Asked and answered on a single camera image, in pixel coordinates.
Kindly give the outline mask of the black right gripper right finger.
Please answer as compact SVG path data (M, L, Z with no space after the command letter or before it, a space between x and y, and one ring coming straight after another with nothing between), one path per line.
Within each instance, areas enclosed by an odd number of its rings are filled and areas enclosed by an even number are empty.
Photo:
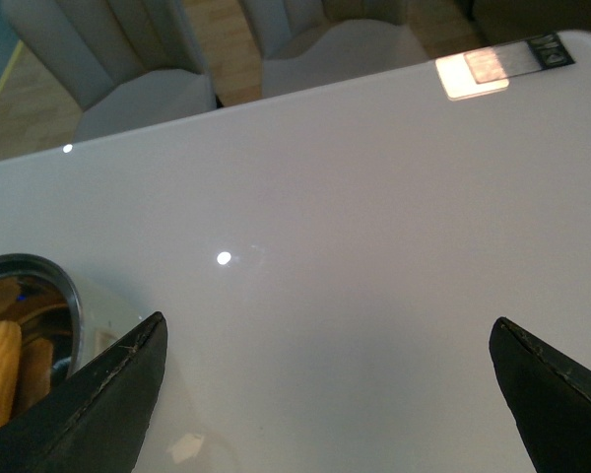
M591 371L505 317L489 351L535 470L591 472Z

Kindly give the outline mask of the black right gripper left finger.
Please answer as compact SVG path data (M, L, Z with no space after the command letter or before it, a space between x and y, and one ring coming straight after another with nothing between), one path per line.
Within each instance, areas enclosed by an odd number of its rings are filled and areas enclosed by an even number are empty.
M130 472L164 379L155 312L0 428L0 472Z

